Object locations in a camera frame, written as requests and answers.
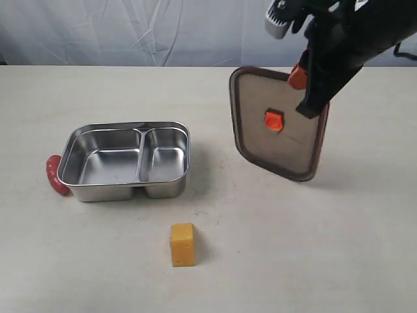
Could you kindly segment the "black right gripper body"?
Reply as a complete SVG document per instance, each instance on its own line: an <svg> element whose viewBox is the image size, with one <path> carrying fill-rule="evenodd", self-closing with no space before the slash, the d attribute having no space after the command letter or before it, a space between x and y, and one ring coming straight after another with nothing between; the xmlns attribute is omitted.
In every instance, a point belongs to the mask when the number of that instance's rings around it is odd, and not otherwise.
<svg viewBox="0 0 417 313"><path fill-rule="evenodd" d="M317 117L328 102L358 73L368 58L364 23L367 1L292 1L291 17L297 32L307 16L304 36L308 46L295 71L306 75L306 91L296 110L307 118Z"/></svg>

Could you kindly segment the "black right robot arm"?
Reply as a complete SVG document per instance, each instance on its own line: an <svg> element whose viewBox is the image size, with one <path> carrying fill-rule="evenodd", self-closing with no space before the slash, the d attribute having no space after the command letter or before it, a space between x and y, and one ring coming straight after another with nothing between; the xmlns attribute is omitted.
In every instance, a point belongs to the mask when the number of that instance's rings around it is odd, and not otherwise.
<svg viewBox="0 0 417 313"><path fill-rule="evenodd" d="M318 116L329 101L358 74L366 62L416 33L415 1L301 1L293 19L298 32L307 16L307 48L293 68L288 83L305 95L296 110Z"/></svg>

